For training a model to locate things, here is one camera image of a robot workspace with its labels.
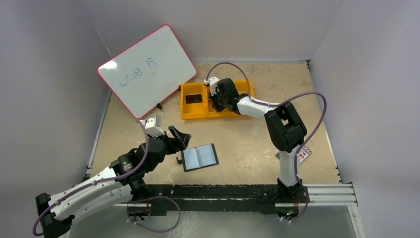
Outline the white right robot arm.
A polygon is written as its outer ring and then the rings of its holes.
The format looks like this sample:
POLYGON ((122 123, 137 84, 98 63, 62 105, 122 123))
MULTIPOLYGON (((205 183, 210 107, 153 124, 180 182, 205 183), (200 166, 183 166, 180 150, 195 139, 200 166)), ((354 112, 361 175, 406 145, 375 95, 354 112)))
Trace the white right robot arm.
POLYGON ((204 80, 204 85, 210 90, 208 98, 217 112, 227 109, 232 113, 265 122, 270 139, 279 151, 279 198, 285 202, 295 198, 302 186, 299 175, 299 151, 307 129, 293 104, 276 106, 257 100, 247 93, 240 94, 230 78, 211 77, 204 80))

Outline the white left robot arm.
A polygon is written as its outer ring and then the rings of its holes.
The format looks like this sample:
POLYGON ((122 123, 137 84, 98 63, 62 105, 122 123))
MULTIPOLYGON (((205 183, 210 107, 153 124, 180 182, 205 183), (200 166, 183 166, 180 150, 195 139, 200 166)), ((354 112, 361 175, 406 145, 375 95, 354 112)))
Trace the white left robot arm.
POLYGON ((35 198, 39 216, 32 228, 33 235, 62 238, 77 221, 119 203, 148 204, 153 200, 168 200, 179 210, 174 199, 151 193, 144 183, 144 176, 167 155, 188 148, 190 134, 174 126, 168 129, 171 137, 159 126, 142 126, 145 142, 120 155, 96 176, 58 194, 39 194, 35 198))

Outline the black leather card holder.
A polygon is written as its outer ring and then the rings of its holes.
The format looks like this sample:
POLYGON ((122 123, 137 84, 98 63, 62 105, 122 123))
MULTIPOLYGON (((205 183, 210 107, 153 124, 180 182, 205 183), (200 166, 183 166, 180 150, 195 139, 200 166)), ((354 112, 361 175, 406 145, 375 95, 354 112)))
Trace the black leather card holder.
POLYGON ((215 145, 207 144, 181 151, 177 164, 183 166, 185 172, 194 171, 219 164, 215 145))

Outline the yellow three-compartment tray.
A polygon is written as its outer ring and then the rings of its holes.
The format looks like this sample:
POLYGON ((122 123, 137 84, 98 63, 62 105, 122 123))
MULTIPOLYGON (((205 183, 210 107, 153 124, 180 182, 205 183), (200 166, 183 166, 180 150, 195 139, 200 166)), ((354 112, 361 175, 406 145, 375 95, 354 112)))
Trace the yellow three-compartment tray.
POLYGON ((183 120, 191 119, 213 119, 213 118, 230 118, 237 117, 238 114, 230 112, 228 109, 217 112, 209 100, 210 88, 202 83, 185 83, 180 86, 181 99, 180 111, 183 120), (185 104, 185 96, 201 94, 202 103, 185 104))

